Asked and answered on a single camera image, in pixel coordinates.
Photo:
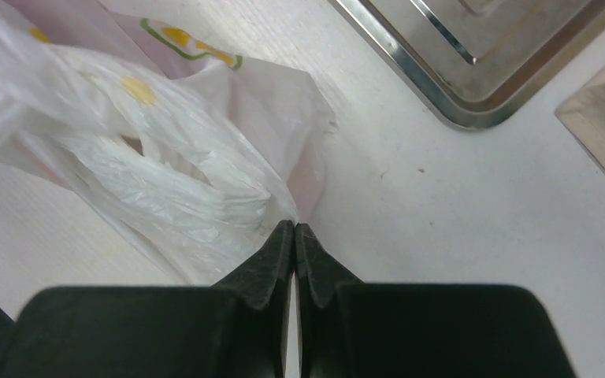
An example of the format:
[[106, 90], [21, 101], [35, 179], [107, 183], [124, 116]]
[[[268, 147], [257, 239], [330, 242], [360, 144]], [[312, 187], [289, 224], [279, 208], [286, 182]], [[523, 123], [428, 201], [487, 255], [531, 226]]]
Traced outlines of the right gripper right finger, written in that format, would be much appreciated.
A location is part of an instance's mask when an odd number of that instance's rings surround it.
[[502, 284], [366, 283], [295, 228], [303, 377], [572, 377], [547, 311]]

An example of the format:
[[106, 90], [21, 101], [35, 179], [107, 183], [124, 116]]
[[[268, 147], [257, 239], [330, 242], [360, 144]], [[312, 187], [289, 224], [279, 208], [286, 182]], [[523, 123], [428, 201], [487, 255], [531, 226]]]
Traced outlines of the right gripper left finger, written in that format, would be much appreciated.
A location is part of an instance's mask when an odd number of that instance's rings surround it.
[[294, 225], [214, 285], [51, 287], [0, 347], [0, 377], [281, 377]]

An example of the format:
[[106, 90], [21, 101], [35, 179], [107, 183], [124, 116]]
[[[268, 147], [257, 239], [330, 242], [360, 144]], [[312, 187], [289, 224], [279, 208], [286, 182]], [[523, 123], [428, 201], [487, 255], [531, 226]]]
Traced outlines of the white plastic grocery bag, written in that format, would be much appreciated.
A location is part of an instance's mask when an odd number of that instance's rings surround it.
[[0, 1], [0, 162], [180, 282], [216, 283], [309, 217], [334, 120], [307, 72], [97, 1]]

